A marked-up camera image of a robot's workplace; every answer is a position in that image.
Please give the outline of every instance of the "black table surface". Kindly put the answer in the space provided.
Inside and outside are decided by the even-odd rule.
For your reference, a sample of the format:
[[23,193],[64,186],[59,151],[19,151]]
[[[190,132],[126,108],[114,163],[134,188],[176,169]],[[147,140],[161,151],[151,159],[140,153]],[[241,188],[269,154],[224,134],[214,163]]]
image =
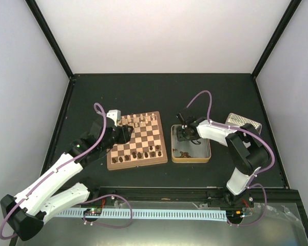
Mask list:
[[[178,124],[177,112],[200,91],[213,96],[210,117],[225,122],[229,113],[262,123],[262,138],[273,147],[255,82],[250,74],[80,74],[55,148],[53,163],[68,150],[69,144],[88,131],[98,115],[93,104],[99,102],[106,112],[121,110],[122,115],[159,111],[163,126],[168,163],[108,171],[106,157],[87,166],[64,187],[80,178],[90,177],[101,187],[204,188],[223,187],[235,168],[228,148],[210,141],[208,163],[173,163],[171,160],[171,126]],[[191,106],[192,112],[206,116],[208,95],[201,95]],[[281,163],[278,161],[254,182],[265,187],[283,187]]]

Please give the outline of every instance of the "wooden chessboard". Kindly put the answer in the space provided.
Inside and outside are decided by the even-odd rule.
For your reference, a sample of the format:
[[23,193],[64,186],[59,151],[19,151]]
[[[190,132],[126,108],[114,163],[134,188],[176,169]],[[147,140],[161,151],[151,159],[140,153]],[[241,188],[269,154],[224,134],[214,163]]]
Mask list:
[[114,145],[108,152],[108,170],[168,162],[158,111],[122,116],[118,126],[125,125],[133,127],[131,140],[124,145]]

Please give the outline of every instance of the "robotic arm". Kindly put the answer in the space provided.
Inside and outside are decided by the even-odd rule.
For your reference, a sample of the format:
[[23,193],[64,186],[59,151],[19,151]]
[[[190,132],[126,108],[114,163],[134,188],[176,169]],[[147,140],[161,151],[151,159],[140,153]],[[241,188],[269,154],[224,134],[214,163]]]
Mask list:
[[[37,181],[15,196],[6,195],[2,198],[0,204],[4,217],[24,199],[23,203],[15,209],[8,219],[9,225],[22,240],[25,241],[35,236],[43,225],[59,212],[85,202],[90,192],[95,189],[89,179],[84,179],[70,189],[52,195],[91,162],[105,156],[107,150],[111,149],[114,144],[125,144],[130,141],[133,127],[117,127],[121,112],[111,110],[106,117],[105,134],[100,143],[88,154],[62,166],[62,164],[89,150],[96,143],[103,131],[102,117],[99,117],[93,123],[90,132],[84,133],[79,139],[72,142],[71,148],[62,154],[58,161]],[[29,194],[32,188],[39,183],[40,185]]]
[[[181,127],[177,129],[178,141],[194,141],[207,138],[228,146],[235,164],[234,172],[227,182],[224,201],[233,206],[256,176],[256,173],[267,166],[270,156],[263,144],[257,139],[235,128],[222,128],[206,118],[197,119],[188,108],[182,109],[177,118]],[[260,136],[255,127],[245,124],[240,127],[248,132]]]

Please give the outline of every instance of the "black metal frame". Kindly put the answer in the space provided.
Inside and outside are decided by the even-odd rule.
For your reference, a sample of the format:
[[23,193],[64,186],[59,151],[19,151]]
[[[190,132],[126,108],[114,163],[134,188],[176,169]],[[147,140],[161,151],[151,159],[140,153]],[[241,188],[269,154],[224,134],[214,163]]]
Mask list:
[[[44,162],[44,166],[42,169],[41,174],[43,174],[46,169],[49,167],[50,163],[53,159],[53,154],[55,152],[55,147],[60,135],[60,131],[63,125],[63,121],[67,112],[67,108],[71,99],[71,95],[73,92],[73,88],[75,85],[74,74],[71,71],[61,49],[58,46],[50,28],[45,21],[38,5],[36,4],[35,0],[25,0],[28,4],[30,10],[32,11],[36,21],[38,22],[39,26],[41,27],[45,37],[48,39],[51,47],[53,48],[58,60],[60,61],[62,67],[64,68],[67,76],[70,78],[69,85],[64,97],[64,101],[59,113],[59,117],[54,129],[54,133],[49,145],[48,153]],[[259,89],[256,83],[256,77],[260,73],[261,69],[263,68],[265,62],[267,61],[269,55],[271,54],[273,48],[275,47],[277,41],[281,37],[284,29],[288,25],[289,21],[291,20],[293,14],[295,13],[297,7],[299,6],[301,0],[291,0],[288,8],[286,9],[281,21],[279,22],[275,32],[273,33],[271,39],[269,40],[263,54],[261,55],[254,71],[252,72],[253,81],[260,97],[262,109],[264,110],[263,102],[259,93]],[[266,111],[264,110],[265,118],[268,122],[268,117]],[[269,132],[273,139],[274,147],[276,148],[276,143],[272,134],[272,130],[270,125],[268,124]],[[286,179],[286,174],[284,171],[283,166],[280,167],[282,170],[281,176],[284,177],[284,181],[286,183],[286,187],[284,189],[267,189],[267,198],[269,202],[278,202],[278,203],[295,203],[298,207],[302,223],[305,227],[306,235],[308,238],[308,217],[304,210],[300,195],[296,190],[289,190],[288,189],[288,181]],[[162,200],[162,198],[167,198],[171,201],[208,201],[208,197],[214,197],[217,192],[221,192],[219,189],[157,189],[157,188],[101,188],[100,194],[109,194],[115,193],[120,194],[126,197],[129,200],[146,200],[146,201],[155,201],[155,200]],[[250,195],[256,202],[263,202],[263,194],[261,190],[250,190]],[[10,241],[10,246],[16,245],[17,238],[13,238]]]

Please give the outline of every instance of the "white perforated rail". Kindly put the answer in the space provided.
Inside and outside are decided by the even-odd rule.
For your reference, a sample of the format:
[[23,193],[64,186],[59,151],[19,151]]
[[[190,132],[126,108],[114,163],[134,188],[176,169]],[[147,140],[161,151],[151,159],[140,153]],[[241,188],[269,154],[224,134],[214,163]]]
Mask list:
[[[69,208],[60,212],[56,217],[82,218],[87,208]],[[215,210],[162,210],[162,209],[133,209],[134,219],[183,219],[183,220],[215,220],[227,221],[226,211]],[[129,209],[103,209],[100,216],[89,215],[86,218],[128,219]]]

